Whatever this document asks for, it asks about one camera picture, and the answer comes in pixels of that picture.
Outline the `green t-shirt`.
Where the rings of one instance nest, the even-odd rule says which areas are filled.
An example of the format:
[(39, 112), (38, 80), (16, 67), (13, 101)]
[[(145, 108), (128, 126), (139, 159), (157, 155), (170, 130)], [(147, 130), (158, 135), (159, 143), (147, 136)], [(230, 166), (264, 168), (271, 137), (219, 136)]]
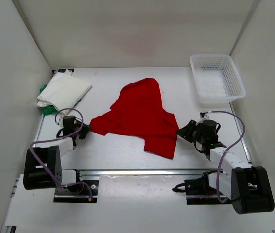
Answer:
[(37, 97), (37, 106), (43, 108), (43, 115), (52, 115), (58, 112), (56, 107), (52, 104), (54, 97), (54, 92), (48, 88), (47, 84), (40, 89), (40, 95)]

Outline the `white t-shirt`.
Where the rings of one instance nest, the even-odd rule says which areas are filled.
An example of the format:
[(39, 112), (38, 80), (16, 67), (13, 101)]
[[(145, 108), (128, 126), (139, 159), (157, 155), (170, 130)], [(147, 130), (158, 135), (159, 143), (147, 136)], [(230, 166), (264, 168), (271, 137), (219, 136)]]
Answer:
[(69, 72), (57, 72), (47, 85), (55, 95), (52, 104), (62, 115), (66, 115), (92, 88), (92, 83), (76, 78)]

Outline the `red t-shirt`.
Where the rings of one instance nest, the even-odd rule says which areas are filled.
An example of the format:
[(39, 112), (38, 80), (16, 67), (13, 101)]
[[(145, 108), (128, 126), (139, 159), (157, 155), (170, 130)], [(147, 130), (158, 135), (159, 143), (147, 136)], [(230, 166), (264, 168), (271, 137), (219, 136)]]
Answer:
[(179, 127), (162, 105), (159, 83), (145, 78), (125, 86), (109, 112), (90, 122), (91, 130), (144, 139), (144, 151), (173, 159)]

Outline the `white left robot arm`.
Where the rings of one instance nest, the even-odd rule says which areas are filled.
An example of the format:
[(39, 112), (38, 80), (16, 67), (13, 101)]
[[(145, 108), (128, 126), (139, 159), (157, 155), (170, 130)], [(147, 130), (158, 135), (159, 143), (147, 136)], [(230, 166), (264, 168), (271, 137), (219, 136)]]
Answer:
[(67, 188), (73, 194), (81, 193), (84, 182), (79, 178), (79, 171), (62, 169), (61, 157), (73, 151), (90, 129), (76, 116), (65, 116), (55, 139), (41, 142), (44, 147), (30, 146), (23, 174), (25, 189)]

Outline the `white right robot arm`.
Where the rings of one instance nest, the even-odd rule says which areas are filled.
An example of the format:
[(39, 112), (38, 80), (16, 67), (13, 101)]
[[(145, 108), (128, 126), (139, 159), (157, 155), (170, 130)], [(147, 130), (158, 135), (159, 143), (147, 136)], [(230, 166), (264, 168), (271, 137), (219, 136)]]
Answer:
[(198, 152), (218, 168), (203, 172), (197, 179), (185, 179), (173, 191), (185, 193), (187, 204), (223, 204), (227, 198), (238, 214), (273, 211), (275, 203), (266, 169), (226, 152), (226, 146), (218, 140), (220, 127), (214, 120), (191, 120), (177, 131), (179, 137), (200, 146)]

